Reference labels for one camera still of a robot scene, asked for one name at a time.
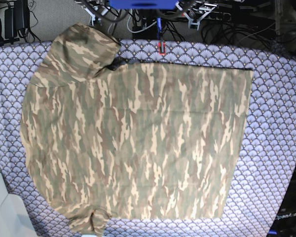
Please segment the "black power adapter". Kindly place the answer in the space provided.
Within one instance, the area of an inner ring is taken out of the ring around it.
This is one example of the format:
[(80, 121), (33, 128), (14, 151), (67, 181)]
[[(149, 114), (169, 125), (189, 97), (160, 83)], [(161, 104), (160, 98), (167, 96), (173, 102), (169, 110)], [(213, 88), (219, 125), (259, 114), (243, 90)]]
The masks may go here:
[(4, 34), (6, 39), (17, 36), (25, 40), (30, 27), (30, 11), (27, 0), (15, 0), (7, 3), (4, 11)]

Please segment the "camouflage T-shirt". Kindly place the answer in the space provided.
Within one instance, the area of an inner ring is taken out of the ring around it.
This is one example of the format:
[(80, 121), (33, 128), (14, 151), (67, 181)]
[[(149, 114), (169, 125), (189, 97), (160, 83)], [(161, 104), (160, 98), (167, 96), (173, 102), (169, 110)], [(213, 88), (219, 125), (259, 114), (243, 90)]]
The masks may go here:
[(115, 66), (120, 45), (77, 23), (27, 86), (26, 167), (72, 231), (107, 221), (220, 218), (244, 136), (251, 70)]

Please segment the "black power strip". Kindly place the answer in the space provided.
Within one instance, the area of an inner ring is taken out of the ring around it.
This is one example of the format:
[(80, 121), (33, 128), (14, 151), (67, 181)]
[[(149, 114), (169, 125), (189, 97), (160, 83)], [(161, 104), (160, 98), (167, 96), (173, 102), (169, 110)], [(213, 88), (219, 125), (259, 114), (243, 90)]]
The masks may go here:
[(194, 17), (192, 18), (194, 22), (199, 20), (217, 20), (217, 21), (225, 21), (229, 22), (232, 20), (231, 14), (227, 12), (219, 12), (219, 11), (211, 11), (209, 14), (205, 15), (208, 11), (198, 10), (195, 12)]

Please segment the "red and black clamp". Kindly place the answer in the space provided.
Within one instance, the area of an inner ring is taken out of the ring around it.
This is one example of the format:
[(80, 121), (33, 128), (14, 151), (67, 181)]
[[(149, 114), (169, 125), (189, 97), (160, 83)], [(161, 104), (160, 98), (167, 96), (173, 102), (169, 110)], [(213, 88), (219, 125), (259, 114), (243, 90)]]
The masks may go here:
[(164, 41), (158, 42), (158, 52), (162, 56), (166, 55), (166, 45)]

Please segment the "purple fan-pattern tablecloth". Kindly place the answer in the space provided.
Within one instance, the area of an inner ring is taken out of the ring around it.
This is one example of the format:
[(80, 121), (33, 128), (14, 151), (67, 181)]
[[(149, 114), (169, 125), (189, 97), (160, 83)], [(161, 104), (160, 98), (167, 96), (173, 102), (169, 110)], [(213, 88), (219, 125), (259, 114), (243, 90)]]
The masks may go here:
[[(264, 237), (273, 224), (296, 166), (296, 58), (235, 46), (122, 40), (119, 57), (128, 63), (170, 62), (253, 69), (252, 95), (240, 157), (221, 218), (117, 220), (112, 237)], [(65, 217), (35, 189), (20, 140), (21, 107), (29, 79), (50, 42), (0, 47), (0, 171), (10, 194), (24, 202), (40, 237), (71, 237)]]

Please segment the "light grey plastic furniture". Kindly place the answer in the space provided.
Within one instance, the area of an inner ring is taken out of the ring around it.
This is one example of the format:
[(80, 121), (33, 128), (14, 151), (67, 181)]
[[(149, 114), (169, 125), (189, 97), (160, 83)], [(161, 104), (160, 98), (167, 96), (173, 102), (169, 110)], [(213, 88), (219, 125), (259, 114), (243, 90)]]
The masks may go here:
[(36, 237), (23, 200), (9, 194), (0, 172), (0, 237)]

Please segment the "black OpenArm base box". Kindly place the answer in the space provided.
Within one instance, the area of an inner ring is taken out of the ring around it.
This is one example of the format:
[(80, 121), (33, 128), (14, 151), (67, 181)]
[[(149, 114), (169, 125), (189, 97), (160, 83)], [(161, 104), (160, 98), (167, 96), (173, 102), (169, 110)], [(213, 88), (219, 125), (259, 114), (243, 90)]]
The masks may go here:
[(296, 237), (296, 167), (269, 237)]

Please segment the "blue mount bracket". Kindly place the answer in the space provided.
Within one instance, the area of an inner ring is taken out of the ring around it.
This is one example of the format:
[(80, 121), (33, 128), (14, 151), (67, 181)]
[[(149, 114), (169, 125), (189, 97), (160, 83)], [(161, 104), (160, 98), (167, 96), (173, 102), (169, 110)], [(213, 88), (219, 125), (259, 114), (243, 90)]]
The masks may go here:
[(116, 9), (173, 9), (177, 0), (110, 0)]

